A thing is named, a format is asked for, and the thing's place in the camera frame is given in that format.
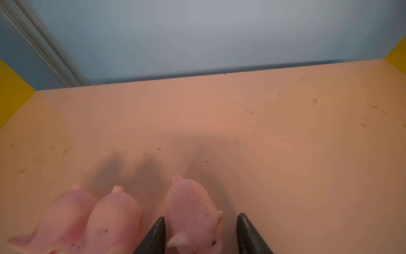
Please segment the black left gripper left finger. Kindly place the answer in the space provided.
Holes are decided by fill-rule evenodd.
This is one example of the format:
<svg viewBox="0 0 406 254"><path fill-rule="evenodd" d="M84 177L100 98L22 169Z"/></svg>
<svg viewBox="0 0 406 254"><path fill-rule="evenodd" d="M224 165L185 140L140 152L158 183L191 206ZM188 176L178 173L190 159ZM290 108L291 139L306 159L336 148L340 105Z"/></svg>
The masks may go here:
<svg viewBox="0 0 406 254"><path fill-rule="evenodd" d="M159 217L133 254L165 254L166 222Z"/></svg>

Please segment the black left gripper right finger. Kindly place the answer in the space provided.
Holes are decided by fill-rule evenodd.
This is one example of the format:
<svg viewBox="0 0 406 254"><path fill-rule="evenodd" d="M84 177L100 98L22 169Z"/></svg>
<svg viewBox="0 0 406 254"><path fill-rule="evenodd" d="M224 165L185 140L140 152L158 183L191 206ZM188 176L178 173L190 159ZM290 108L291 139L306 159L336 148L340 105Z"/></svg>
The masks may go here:
<svg viewBox="0 0 406 254"><path fill-rule="evenodd" d="M239 254L273 254L247 215L237 217L236 234Z"/></svg>

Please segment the pink toy pig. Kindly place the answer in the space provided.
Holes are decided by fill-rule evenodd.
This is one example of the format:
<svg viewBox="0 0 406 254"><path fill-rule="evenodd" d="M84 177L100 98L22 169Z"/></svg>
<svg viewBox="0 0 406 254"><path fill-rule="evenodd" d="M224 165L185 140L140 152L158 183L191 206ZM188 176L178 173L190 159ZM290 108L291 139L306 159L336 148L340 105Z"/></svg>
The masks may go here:
<svg viewBox="0 0 406 254"><path fill-rule="evenodd" d="M22 254L50 254L80 240L97 199L84 187L74 185L46 209L35 230L6 240Z"/></svg>
<svg viewBox="0 0 406 254"><path fill-rule="evenodd" d="M64 247L62 254L132 254L139 246L142 209L123 187L94 207L80 241Z"/></svg>
<svg viewBox="0 0 406 254"><path fill-rule="evenodd" d="M180 175L172 178L165 200L170 231L167 248L180 254L222 254L223 215L201 184Z"/></svg>

